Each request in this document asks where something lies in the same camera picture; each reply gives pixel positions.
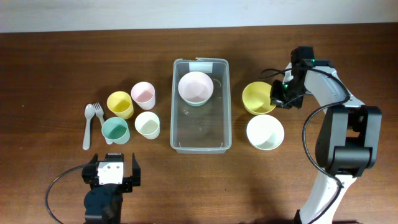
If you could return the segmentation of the yellow plastic bowl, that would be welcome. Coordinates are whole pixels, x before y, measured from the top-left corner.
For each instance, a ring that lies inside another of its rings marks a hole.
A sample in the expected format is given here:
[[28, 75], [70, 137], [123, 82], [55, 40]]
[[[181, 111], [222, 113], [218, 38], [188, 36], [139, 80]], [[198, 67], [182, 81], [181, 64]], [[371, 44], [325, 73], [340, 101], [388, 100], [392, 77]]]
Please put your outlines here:
[[271, 85], [266, 82], [252, 82], [242, 93], [245, 109], [253, 115], [267, 114], [276, 108], [271, 103]]

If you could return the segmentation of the green plastic cup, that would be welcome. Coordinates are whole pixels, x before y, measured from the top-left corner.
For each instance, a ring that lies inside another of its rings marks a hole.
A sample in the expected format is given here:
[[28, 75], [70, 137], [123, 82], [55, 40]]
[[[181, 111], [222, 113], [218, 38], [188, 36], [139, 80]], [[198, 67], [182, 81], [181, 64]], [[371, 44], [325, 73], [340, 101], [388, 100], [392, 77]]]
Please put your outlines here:
[[119, 117], [108, 118], [103, 123], [101, 132], [106, 140], [115, 144], [125, 144], [131, 137], [127, 122]]

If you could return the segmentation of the white plastic cup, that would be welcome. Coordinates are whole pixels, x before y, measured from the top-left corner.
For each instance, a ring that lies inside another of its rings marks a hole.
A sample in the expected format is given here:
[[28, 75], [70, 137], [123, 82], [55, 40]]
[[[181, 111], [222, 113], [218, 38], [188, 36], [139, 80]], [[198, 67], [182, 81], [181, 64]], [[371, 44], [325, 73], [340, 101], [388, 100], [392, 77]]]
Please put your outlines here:
[[150, 111], [145, 111], [136, 117], [134, 122], [135, 129], [146, 139], [155, 139], [160, 134], [160, 119]]

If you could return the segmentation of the white plastic bowl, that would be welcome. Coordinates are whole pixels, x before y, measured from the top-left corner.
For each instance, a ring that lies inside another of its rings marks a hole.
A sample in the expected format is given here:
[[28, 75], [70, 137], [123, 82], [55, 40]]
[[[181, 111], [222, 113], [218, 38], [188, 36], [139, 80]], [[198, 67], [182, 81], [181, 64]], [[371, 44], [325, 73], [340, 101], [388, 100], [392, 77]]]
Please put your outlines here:
[[253, 117], [246, 127], [246, 136], [250, 144], [264, 151], [279, 147], [284, 140], [284, 135], [281, 122], [267, 114]]

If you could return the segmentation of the yellow plastic cup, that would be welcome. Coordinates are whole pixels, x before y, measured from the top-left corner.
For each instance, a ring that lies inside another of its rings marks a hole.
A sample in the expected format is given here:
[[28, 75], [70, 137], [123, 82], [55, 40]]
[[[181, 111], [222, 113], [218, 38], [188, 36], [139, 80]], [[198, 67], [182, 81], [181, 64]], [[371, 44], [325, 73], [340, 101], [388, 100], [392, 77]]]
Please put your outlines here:
[[108, 109], [122, 119], [129, 119], [134, 113], [130, 95], [124, 91], [116, 91], [108, 96]]

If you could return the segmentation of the green plastic bowl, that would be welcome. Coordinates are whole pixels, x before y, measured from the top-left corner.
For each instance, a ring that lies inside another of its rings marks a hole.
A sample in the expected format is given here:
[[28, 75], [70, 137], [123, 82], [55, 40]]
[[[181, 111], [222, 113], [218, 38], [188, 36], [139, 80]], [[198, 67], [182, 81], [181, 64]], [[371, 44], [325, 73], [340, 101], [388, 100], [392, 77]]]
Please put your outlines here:
[[204, 105], [208, 101], [208, 100], [203, 100], [203, 101], [200, 101], [200, 102], [193, 102], [193, 101], [188, 101], [186, 99], [183, 99], [183, 100], [184, 100], [184, 102], [186, 102], [190, 106], [201, 106], [201, 105]]

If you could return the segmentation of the pink plastic bowl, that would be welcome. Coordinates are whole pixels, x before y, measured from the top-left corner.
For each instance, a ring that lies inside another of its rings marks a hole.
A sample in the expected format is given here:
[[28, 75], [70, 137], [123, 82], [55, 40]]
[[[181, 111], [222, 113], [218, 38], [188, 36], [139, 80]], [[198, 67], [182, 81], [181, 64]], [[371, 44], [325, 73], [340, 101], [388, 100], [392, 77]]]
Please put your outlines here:
[[203, 72], [189, 72], [178, 83], [181, 98], [193, 102], [209, 100], [213, 90], [213, 80]]

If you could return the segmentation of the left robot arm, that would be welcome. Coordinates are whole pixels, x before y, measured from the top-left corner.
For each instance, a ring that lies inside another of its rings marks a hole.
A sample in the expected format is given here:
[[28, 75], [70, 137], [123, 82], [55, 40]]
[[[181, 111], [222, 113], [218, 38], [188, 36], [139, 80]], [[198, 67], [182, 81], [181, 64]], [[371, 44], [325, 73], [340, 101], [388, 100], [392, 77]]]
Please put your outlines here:
[[141, 168], [132, 155], [132, 175], [124, 176], [124, 154], [107, 153], [103, 161], [95, 154], [81, 176], [90, 186], [85, 195], [86, 223], [120, 223], [123, 194], [141, 185]]

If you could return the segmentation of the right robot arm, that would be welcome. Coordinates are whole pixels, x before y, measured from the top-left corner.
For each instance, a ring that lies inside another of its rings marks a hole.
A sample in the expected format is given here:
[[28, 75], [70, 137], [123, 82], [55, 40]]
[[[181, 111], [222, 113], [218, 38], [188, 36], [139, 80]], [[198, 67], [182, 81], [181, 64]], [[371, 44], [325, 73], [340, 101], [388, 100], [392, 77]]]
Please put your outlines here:
[[307, 141], [302, 141], [318, 175], [305, 205], [296, 211], [294, 223], [332, 223], [348, 188], [376, 162], [381, 110], [354, 97], [327, 60], [299, 59], [290, 62], [281, 74], [283, 80], [272, 85], [273, 104], [299, 108], [310, 93], [320, 105], [305, 120], [304, 134], [315, 115], [325, 114], [314, 157]]

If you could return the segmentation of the clear plastic storage container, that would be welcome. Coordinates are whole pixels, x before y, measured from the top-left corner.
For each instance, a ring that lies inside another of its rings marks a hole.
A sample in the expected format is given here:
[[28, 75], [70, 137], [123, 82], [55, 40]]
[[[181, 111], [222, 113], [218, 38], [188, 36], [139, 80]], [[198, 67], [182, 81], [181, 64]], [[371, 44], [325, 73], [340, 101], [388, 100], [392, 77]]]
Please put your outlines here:
[[[200, 106], [189, 105], [178, 84], [189, 72], [211, 78], [213, 93]], [[182, 154], [223, 154], [232, 145], [229, 63], [221, 58], [177, 59], [172, 77], [170, 145]]]

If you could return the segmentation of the grey plastic fork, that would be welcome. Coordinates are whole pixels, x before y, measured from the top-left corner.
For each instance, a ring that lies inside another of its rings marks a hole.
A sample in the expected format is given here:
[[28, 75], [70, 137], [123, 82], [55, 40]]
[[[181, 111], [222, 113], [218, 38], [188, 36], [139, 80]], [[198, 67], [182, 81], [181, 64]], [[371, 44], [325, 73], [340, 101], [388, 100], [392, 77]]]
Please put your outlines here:
[[99, 103], [93, 104], [95, 109], [95, 115], [99, 118], [101, 125], [104, 124], [104, 111]]

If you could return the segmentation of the grey plastic spoon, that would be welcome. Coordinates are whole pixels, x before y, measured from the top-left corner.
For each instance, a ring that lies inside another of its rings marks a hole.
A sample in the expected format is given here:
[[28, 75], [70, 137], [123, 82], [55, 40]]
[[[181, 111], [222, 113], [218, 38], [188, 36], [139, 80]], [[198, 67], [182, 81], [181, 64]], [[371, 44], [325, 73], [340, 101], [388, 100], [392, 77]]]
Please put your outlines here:
[[84, 150], [88, 150], [90, 148], [90, 139], [91, 139], [91, 120], [95, 115], [95, 109], [92, 104], [86, 105], [84, 115], [86, 118], [86, 124], [85, 124], [85, 133], [83, 137], [82, 148]]

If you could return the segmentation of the pink plastic cup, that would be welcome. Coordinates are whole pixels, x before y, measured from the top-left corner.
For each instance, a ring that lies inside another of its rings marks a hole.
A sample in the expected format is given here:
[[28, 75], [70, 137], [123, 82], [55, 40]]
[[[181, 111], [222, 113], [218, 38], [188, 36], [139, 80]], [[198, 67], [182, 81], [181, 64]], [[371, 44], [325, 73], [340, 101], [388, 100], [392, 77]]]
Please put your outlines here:
[[143, 110], [151, 110], [155, 106], [155, 88], [149, 82], [136, 83], [131, 89], [131, 97]]

